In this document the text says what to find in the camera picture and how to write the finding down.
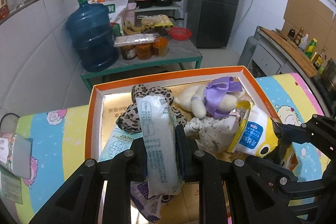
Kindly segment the leopard print cloth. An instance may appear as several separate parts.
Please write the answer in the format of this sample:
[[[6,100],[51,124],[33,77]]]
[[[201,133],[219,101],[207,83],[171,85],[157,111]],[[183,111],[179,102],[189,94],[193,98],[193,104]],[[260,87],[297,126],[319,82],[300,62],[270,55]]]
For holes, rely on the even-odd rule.
[[[144,84],[131,89],[132,104],[116,120],[119,129],[128,134],[153,133],[156,127],[186,125],[187,118],[173,106],[174,96],[170,89]]]

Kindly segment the blue water jug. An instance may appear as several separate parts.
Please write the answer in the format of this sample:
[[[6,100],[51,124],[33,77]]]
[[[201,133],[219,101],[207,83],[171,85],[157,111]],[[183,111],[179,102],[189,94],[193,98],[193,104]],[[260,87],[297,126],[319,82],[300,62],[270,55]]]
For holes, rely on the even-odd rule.
[[[117,61],[118,49],[114,47],[108,7],[101,3],[80,3],[67,19],[66,30],[86,71],[100,72]]]

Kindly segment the pink plastic container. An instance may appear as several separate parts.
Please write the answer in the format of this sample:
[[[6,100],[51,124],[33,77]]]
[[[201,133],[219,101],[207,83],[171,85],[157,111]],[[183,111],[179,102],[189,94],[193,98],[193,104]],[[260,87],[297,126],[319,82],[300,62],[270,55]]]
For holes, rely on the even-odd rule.
[[[128,3],[125,12],[123,13],[123,21],[130,21],[131,24],[135,24],[135,10],[137,4],[136,3]]]

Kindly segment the yellow minion plush toy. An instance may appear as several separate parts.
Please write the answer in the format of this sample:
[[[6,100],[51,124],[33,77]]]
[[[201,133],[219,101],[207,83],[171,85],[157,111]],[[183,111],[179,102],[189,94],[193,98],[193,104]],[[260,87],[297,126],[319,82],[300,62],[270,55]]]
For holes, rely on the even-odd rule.
[[[228,152],[241,152],[284,166],[290,143],[282,139],[280,125],[249,101],[239,100],[236,108],[243,112],[243,117]]]

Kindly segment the packaged noodles tray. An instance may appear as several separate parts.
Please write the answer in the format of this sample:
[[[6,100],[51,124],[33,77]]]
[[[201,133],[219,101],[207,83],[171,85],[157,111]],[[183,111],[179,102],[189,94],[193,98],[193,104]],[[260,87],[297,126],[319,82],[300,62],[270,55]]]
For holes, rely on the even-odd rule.
[[[114,40],[114,46],[117,48],[137,46],[140,44],[154,43],[159,34],[135,34],[128,36],[119,36]]]

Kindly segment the green white tissue pack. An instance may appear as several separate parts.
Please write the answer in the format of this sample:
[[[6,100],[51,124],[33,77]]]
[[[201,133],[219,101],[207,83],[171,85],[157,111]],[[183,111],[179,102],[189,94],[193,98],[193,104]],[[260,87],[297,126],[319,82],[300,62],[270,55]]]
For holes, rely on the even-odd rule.
[[[177,195],[182,178],[175,149],[175,127],[156,127],[153,133],[142,129],[147,154],[147,181],[150,196]]]

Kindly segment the red plastic basket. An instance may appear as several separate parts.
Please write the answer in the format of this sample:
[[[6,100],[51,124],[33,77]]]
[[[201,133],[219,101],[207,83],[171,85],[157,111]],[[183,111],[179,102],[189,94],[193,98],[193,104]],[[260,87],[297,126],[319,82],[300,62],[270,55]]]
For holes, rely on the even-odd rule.
[[[169,30],[169,34],[174,40],[185,41],[189,40],[192,32],[186,28],[173,27]]]

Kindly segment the grey cabinet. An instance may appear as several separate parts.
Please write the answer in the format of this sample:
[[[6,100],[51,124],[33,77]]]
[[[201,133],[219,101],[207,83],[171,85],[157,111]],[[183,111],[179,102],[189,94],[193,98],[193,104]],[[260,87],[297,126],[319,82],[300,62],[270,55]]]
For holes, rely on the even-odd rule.
[[[263,27],[247,39],[238,64],[256,78],[292,72],[309,79],[317,75],[317,69],[293,42]]]

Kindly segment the dark sauce jar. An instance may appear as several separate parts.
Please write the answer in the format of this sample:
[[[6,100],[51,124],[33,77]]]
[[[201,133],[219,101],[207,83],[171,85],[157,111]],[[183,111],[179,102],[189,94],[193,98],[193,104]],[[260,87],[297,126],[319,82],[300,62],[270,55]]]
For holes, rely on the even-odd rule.
[[[137,51],[135,46],[121,47],[121,54],[124,60],[132,60],[137,57]]]

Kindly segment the green metal low table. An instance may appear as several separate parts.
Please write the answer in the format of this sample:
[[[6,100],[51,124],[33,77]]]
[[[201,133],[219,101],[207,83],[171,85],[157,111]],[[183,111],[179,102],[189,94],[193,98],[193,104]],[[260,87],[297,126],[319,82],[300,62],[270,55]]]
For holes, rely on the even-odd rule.
[[[112,75],[115,73],[122,73],[143,68],[157,67],[161,65],[179,64],[182,70],[185,70],[183,63],[195,62],[195,69],[201,67],[203,56],[198,51],[196,46],[190,40],[179,41],[171,39],[168,42],[169,51],[165,57],[151,57],[147,60],[139,60],[138,58],[131,60],[124,60],[121,56],[118,60],[107,69],[100,72],[88,72],[82,70],[81,78],[89,90],[92,90],[95,85],[91,79],[103,77],[105,75]]]

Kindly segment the white speckled soft cloth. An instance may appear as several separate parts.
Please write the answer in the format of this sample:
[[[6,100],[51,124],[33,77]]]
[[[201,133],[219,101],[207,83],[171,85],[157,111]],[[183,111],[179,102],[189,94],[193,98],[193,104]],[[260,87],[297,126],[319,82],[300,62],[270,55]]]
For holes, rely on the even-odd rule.
[[[184,127],[185,135],[194,139],[198,148],[211,154],[227,151],[239,130],[240,118],[229,115],[222,119],[194,117]]]

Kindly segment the green white tissue box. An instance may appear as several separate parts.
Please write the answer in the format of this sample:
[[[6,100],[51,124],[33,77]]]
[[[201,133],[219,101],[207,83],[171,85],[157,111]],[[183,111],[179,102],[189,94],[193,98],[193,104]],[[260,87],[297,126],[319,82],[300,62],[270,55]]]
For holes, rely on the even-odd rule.
[[[1,167],[1,196],[14,203],[22,204],[21,179]]]

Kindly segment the black frying pan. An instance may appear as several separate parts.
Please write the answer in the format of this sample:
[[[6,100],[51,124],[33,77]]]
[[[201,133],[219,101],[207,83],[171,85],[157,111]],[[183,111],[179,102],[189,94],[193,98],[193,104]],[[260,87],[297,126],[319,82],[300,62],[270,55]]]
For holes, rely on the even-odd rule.
[[[175,2],[180,2],[181,0],[153,0],[153,5],[157,7],[167,7],[171,6]]]

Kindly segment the teddy bear purple dress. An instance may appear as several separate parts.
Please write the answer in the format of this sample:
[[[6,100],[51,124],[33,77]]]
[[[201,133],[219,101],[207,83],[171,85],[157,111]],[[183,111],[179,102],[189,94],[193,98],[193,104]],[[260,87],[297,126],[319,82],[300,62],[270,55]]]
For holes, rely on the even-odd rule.
[[[234,111],[244,96],[245,89],[240,81],[233,77],[221,77],[207,84],[185,88],[174,98],[174,102],[198,119],[208,114],[221,119]]]

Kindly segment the floral tissue box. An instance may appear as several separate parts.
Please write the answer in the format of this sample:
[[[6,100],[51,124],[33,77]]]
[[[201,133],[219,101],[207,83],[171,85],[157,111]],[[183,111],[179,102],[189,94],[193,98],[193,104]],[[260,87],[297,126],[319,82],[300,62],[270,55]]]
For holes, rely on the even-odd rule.
[[[31,176],[31,147],[29,139],[17,133],[2,133],[0,137],[1,166],[20,178]]]

